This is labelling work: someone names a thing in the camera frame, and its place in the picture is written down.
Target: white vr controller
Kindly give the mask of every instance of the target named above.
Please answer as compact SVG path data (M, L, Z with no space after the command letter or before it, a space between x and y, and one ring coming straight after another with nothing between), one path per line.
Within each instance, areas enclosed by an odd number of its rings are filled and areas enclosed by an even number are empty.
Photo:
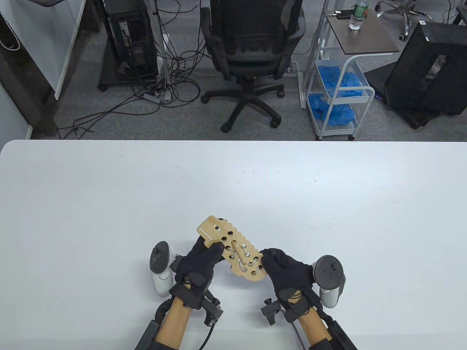
M169 296L169 290L174 285L173 271L176 270L176 267L171 268L171 265L174 264L177 256L178 254L174 253L166 241L157 243L152 250L149 268L152 285L158 296L163 298Z
M174 285L173 272L182 258L173 251L166 241L156 244L151 253L149 268L152 285L158 296L166 298ZM337 305L342 294L346 277L342 264L332 255L324 255L313 266L313 278L319 286L319 298L325 308Z

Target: hand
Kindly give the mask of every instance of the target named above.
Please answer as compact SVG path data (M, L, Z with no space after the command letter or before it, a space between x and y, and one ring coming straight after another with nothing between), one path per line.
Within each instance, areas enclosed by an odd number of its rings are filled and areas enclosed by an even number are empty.
M211 283L214 266L224 260L224 245L221 242L213 243L209 249L204 243L200 236L191 251L181 259L175 275L177 283L188 281L191 290L200 296L204 295Z
M261 253L263 254L261 264L271 278L274 292L282 306L289 307L289 298L284 299L283 292L291 288L295 291L289 295L300 291L308 300L314 299L311 290L314 283L311 265L296 261L280 249L264 249Z

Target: floor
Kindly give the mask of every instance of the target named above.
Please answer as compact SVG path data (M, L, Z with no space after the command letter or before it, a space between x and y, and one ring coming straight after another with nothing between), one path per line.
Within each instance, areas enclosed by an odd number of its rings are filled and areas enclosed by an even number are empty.
M189 10L198 4L198 0L180 0L182 11ZM348 0L348 7L354 0ZM376 0L370 0L374 7ZM160 9L176 11L174 0L158 0ZM442 20L442 13L449 6L448 0L418 0L417 9L429 13L435 21ZM307 32L295 52L307 51L311 37L317 26L322 0L304 0L303 8L307 18ZM163 20L172 18L172 14L164 14ZM381 18L385 28L400 48L397 36L400 34L403 21L396 15ZM196 48L199 25L198 9L180 14L174 21L167 24L177 52ZM73 120L87 114L106 111L128 98L130 88L110 88L107 92L96 89L99 80L103 50L106 42L105 33L93 36L81 57L78 68L62 97L60 108L55 116L59 127L69 126ZM363 71L368 71L397 60L398 55L360 60ZM304 67L307 56L295 55L294 60L299 67ZM219 89L225 86L235 86L226 82L213 68L212 62L204 58L192 75L202 91ZM199 99L189 105L179 108L156 109L151 102L137 101L119 109L121 112L150 113L146 116L128 116L112 114L92 126L92 133L86 133L83 139L123 139L123 140L315 140L310 116L307 110L300 109L298 86L295 78L286 78L286 96L276 98L274 93L264 96L264 99L283 118L277 129L269 127L269 118L262 112L247 107L240 114L232 131L223 134L219 128L235 107L235 102L228 99L212 99L203 105ZM181 86L180 96L190 99L197 91L192 86ZM63 137L68 130L62 130ZM67 138L76 139L77 135L68 134ZM336 136L327 140L347 140ZM394 112L379 101L374 101L369 115L361 128L356 140L367 141L467 141L467 112L456 117L440 117L432 120L426 127L413 130Z

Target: cart wheel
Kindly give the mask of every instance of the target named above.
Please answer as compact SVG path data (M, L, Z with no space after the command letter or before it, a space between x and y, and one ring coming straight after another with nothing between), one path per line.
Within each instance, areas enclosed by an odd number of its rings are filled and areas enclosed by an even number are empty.
M276 129L280 124L281 124L281 120L272 119L271 122L269 123L269 126Z
M99 89L99 91L106 92L109 89L109 86L105 84L99 84L97 85L97 88Z
M230 124L230 123L224 123L224 124L222 124L222 126L220 127L220 130L221 130L223 133L228 133L230 130L232 130L232 124Z
M206 104L209 102L209 99L206 97L206 95L201 95L201 103Z

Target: chair backrest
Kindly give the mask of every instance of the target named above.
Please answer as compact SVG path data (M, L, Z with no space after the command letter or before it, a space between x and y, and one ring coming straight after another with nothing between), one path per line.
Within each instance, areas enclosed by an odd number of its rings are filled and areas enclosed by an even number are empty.
M301 6L302 0L211 0L212 31L229 60L270 60L295 33Z

